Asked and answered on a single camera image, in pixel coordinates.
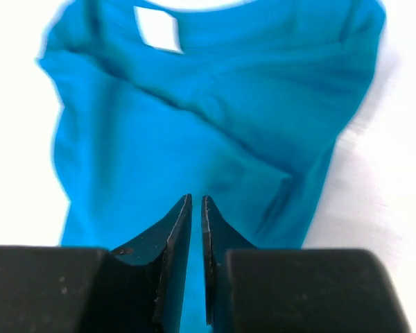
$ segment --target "blue fabric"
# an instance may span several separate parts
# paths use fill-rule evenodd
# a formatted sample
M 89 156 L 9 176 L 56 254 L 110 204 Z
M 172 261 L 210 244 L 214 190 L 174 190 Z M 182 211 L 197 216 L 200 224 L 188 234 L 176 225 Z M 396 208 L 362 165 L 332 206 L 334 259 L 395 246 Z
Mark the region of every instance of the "blue fabric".
M 76 0 L 40 59 L 64 103 L 62 245 L 114 248 L 192 193 L 182 332 L 203 332 L 202 196 L 257 246 L 299 248 L 335 140 L 372 81 L 385 14 L 375 0 L 165 10 L 177 54 L 142 42 L 133 6 L 157 7 Z

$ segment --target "t-shirt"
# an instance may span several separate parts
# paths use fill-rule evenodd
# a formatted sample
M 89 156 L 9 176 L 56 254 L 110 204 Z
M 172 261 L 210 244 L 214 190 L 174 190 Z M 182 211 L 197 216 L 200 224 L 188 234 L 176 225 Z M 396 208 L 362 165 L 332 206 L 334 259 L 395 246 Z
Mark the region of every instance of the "t-shirt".
M 181 52 L 145 44 L 135 6 L 174 17 Z M 62 245 L 115 248 L 192 194 L 181 330 L 207 330 L 202 196 L 254 245 L 299 248 L 336 138 L 372 82 L 384 20 L 375 0 L 66 6 L 40 59 L 64 105 L 53 149 L 71 201 Z

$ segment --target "garment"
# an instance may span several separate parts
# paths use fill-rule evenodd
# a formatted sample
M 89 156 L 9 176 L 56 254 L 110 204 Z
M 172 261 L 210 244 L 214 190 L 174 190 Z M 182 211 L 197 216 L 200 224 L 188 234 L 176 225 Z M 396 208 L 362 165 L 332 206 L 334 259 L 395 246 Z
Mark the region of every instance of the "garment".
M 182 332 L 205 328 L 200 200 L 262 248 L 299 248 L 337 136 L 374 75 L 375 0 L 256 0 L 177 12 L 183 54 L 145 45 L 140 0 L 76 0 L 41 67 L 64 104 L 63 246 L 115 248 L 193 194 Z

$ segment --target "white background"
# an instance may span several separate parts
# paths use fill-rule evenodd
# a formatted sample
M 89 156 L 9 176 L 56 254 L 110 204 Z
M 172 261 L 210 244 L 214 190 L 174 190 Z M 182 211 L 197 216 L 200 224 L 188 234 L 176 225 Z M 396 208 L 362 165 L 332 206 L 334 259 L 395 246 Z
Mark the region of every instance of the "white background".
M 0 1 L 0 244 L 59 241 L 67 199 L 51 166 L 51 138 L 60 104 L 35 59 L 61 3 Z M 339 142 L 306 246 L 373 250 L 416 332 L 416 0 L 384 3 L 378 73 Z

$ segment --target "blue shirt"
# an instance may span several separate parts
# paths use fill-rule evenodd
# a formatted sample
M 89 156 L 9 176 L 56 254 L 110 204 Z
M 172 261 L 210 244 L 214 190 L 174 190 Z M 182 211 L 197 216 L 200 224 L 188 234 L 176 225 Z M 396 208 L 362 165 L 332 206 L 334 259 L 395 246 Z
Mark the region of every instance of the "blue shirt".
M 145 45 L 141 0 L 76 0 L 40 65 L 64 104 L 53 159 L 64 246 L 115 248 L 193 194 L 182 332 L 205 327 L 200 201 L 262 248 L 299 248 L 337 136 L 373 78 L 375 0 L 167 10 L 183 54 Z

